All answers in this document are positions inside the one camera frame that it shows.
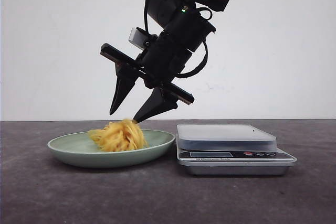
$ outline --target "ceramic plate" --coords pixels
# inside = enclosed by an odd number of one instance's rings
[[[164,131],[142,130],[148,147],[133,151],[103,152],[87,132],[57,137],[48,147],[58,160],[74,166],[112,168],[141,164],[162,156],[172,146],[175,137]]]

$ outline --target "digital kitchen scale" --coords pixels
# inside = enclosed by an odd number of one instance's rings
[[[177,159],[195,175],[283,175],[297,159],[250,125],[179,124]]]

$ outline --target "gray table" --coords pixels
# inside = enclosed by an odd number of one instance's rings
[[[1,223],[335,223],[336,120],[147,120],[244,123],[277,137],[298,158],[283,177],[197,177],[164,156],[117,169],[85,169],[54,159],[49,140],[104,121],[2,122]]]

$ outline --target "white backdrop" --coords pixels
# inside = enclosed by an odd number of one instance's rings
[[[1,116],[13,120],[132,118],[151,93],[139,79],[108,112],[108,42],[135,58],[144,0],[1,0]],[[231,0],[214,13],[209,61],[175,83],[195,97],[156,119],[336,118],[335,0]],[[151,33],[162,29],[150,19]],[[187,63],[193,69],[202,47]]]

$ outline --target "pasta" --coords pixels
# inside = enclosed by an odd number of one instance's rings
[[[130,151],[148,146],[140,127],[129,119],[109,122],[102,130],[91,130],[88,135],[105,152]]]

